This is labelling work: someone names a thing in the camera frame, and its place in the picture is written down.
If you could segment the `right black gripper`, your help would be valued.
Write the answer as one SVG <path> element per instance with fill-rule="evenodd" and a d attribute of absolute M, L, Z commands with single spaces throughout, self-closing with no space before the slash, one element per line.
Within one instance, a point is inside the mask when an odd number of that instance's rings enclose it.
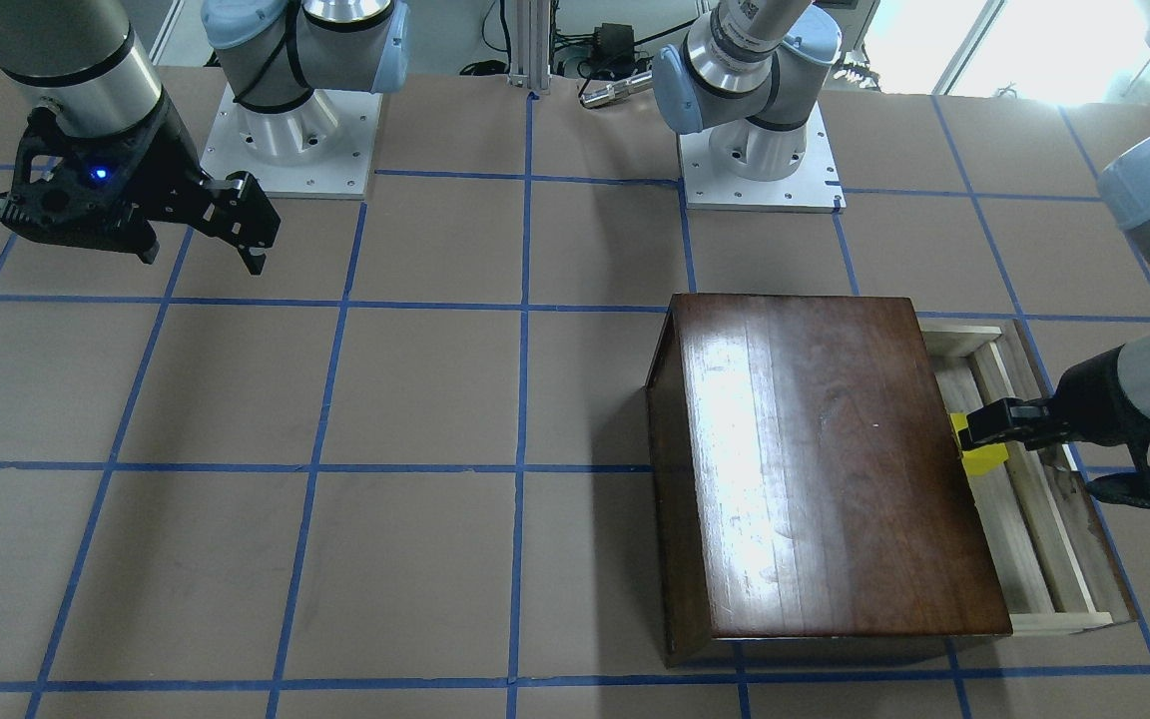
<path fill-rule="evenodd" d="M 159 242 L 151 220 L 187 224 L 223 240 L 239 254 L 244 268 L 260 276 L 282 217 L 259 178 L 231 173 L 210 179 L 204 173 L 195 141 L 187 133 L 169 95 L 141 122 L 115 135 L 67 135 L 84 183 L 99 193 L 95 209 L 83 211 L 67 229 L 67 246 L 118 251 L 141 263 L 155 263 Z"/>

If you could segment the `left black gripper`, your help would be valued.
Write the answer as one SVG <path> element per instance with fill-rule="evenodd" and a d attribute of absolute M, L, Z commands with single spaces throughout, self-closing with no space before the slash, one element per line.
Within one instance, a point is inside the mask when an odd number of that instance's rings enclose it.
<path fill-rule="evenodd" d="M 1150 419 L 1124 395 L 1119 355 L 1124 346 L 1073 365 L 1063 374 L 1049 400 L 1000 397 L 964 415 L 957 436 L 963 451 L 1005 442 L 1028 450 L 1090 442 L 1101 446 L 1150 442 Z"/>

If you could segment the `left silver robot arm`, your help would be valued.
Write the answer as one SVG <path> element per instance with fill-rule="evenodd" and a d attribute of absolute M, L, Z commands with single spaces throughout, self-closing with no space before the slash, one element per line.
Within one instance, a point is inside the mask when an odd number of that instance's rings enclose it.
<path fill-rule="evenodd" d="M 1092 173 L 1150 110 L 835 92 L 789 188 L 683 165 L 707 293 L 907 297 L 926 318 L 1012 320 L 1050 380 L 1150 332 L 1150 270 Z"/>

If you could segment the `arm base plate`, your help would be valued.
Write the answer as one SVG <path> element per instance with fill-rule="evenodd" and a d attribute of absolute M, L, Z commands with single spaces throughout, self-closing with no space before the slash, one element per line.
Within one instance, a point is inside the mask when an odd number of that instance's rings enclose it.
<path fill-rule="evenodd" d="M 383 94 L 316 90 L 282 114 L 261 114 L 221 95 L 201 152 L 212 177 L 246 170 L 270 199 L 358 200 L 368 196 Z"/>
<path fill-rule="evenodd" d="M 848 208 L 819 105 L 791 131 L 739 120 L 681 135 L 677 146 L 690 209 L 838 214 Z"/>

